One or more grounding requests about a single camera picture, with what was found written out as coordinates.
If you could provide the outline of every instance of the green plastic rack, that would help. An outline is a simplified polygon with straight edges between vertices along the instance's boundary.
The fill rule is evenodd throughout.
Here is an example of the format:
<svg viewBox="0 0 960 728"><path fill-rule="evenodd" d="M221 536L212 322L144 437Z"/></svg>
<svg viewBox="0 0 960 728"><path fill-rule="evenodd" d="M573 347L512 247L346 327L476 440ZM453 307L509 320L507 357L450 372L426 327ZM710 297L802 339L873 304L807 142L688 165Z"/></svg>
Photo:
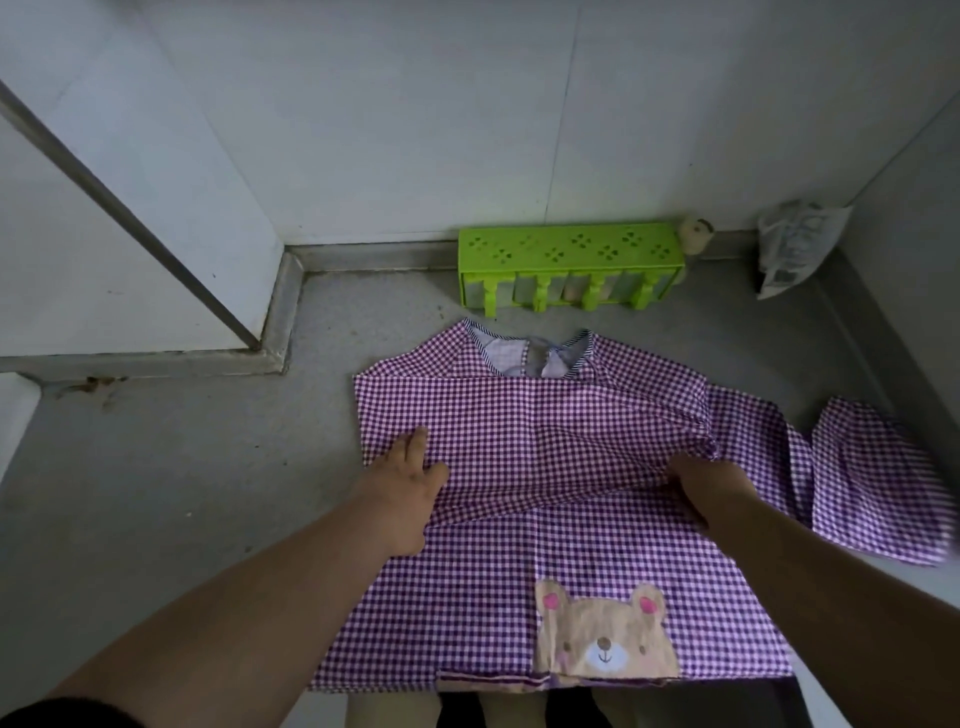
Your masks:
<svg viewBox="0 0 960 728"><path fill-rule="evenodd" d="M460 231L460 301L495 316L498 306L628 303L636 309L663 298L684 268L667 223Z"/></svg>

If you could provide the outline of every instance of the hand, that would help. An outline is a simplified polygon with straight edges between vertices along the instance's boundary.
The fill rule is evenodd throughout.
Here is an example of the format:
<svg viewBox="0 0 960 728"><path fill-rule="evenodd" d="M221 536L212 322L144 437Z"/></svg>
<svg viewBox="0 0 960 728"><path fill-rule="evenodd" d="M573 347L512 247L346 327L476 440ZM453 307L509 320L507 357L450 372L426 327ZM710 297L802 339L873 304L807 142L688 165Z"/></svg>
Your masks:
<svg viewBox="0 0 960 728"><path fill-rule="evenodd" d="M423 469L426 437L426 428L418 427L412 435L396 438L357 480L356 500L370 511L390 556L420 553L433 502L450 477L443 463Z"/></svg>
<svg viewBox="0 0 960 728"><path fill-rule="evenodd" d="M703 460L681 452L670 458L668 473L680 481L686 500L703 522L704 533L719 546L721 532L742 525L742 506L761 502L747 474L729 460Z"/></svg>

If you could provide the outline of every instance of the white plastic bag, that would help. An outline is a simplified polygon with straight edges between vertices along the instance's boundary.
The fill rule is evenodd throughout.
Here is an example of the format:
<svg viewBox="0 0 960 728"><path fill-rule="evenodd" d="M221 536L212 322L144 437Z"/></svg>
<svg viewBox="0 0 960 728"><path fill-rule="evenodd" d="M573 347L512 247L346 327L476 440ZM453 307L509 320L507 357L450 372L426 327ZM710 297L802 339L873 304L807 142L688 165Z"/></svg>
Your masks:
<svg viewBox="0 0 960 728"><path fill-rule="evenodd" d="M758 299L769 299L813 275L833 250L852 206L820 207L795 200L760 215Z"/></svg>

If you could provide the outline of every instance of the forearm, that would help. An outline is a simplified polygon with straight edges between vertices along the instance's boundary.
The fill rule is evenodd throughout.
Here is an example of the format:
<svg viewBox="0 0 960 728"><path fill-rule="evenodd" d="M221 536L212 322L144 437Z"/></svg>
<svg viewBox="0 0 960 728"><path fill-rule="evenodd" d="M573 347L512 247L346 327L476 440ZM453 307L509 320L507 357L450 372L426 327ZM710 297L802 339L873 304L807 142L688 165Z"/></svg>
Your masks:
<svg viewBox="0 0 960 728"><path fill-rule="evenodd" d="M171 603L52 693L151 728L278 725L383 567L375 513L351 500Z"/></svg>
<svg viewBox="0 0 960 728"><path fill-rule="evenodd" d="M711 529L854 726L953 724L960 613L758 498Z"/></svg>

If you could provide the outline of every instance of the bear appliqué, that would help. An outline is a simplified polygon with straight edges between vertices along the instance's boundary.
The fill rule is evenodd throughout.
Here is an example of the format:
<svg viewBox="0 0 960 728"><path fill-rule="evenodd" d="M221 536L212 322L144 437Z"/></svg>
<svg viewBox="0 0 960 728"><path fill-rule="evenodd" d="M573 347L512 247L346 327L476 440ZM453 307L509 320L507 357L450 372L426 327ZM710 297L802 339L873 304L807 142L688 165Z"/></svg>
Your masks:
<svg viewBox="0 0 960 728"><path fill-rule="evenodd" d="M666 604L652 584L640 584L630 602L570 599L562 585L538 581L534 671L593 679L680 677L680 663L663 629Z"/></svg>

